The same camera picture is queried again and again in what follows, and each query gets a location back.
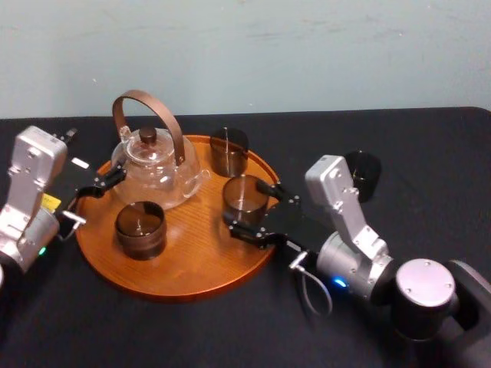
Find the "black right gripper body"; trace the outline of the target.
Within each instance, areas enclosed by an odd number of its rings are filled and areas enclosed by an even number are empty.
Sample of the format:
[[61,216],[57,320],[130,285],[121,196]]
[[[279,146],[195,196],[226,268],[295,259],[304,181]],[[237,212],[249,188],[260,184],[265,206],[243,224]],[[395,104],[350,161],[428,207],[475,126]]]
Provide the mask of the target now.
[[302,251],[319,253],[331,235],[331,226],[306,216],[300,205],[280,202],[264,217],[265,241],[268,245],[291,242]]

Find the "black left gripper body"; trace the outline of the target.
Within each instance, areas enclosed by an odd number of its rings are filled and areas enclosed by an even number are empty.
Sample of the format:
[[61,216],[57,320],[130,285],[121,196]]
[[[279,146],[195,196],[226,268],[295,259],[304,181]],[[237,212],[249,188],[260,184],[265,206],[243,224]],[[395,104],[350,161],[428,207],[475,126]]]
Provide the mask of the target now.
[[61,173],[56,176],[41,198],[41,207],[58,221],[57,238],[65,240],[73,234],[76,221],[64,212],[76,213],[80,199],[99,196],[99,176],[88,163],[76,157],[67,158]]

